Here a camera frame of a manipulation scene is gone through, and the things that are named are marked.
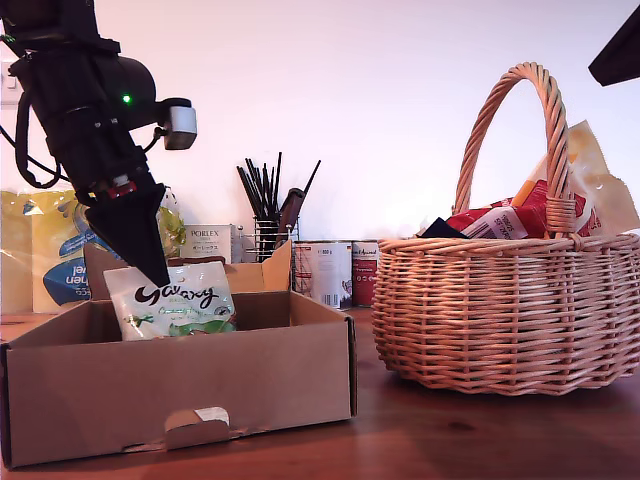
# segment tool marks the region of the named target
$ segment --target brown cardboard tray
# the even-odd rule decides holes
[[[113,258],[87,251],[97,300],[1,346],[5,465],[173,449],[354,416],[353,320],[282,289],[283,248],[262,265],[225,266],[237,332],[137,342],[121,341],[104,299],[103,260]]]

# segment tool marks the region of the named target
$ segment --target can label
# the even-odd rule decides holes
[[[353,304],[373,304],[380,252],[376,242],[353,242]]]
[[[334,308],[351,306],[351,243],[297,243],[295,290]]]

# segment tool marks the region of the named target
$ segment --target basket handle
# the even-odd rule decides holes
[[[544,109],[547,131],[547,228],[551,236],[555,234],[558,238],[574,233],[576,229],[575,201],[568,181],[567,119],[555,78],[536,63],[526,62],[510,68],[491,90],[465,148],[453,213],[455,215],[469,209],[473,171],[489,124],[507,93],[525,78],[536,87]]]

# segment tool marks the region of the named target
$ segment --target wooden table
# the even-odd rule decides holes
[[[427,390],[385,370],[370,312],[353,314],[359,413],[351,421],[169,453],[3,469],[2,480],[640,478],[640,375],[559,398]],[[25,328],[14,323],[0,333],[11,338]]]

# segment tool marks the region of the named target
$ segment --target wicker basket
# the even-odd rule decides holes
[[[387,368],[430,388],[562,395],[633,374],[640,351],[640,237],[580,237],[567,182],[567,123],[535,63],[503,75],[467,144],[454,213],[467,210],[478,151],[521,79],[536,87],[548,142],[551,240],[380,242],[374,335]]]

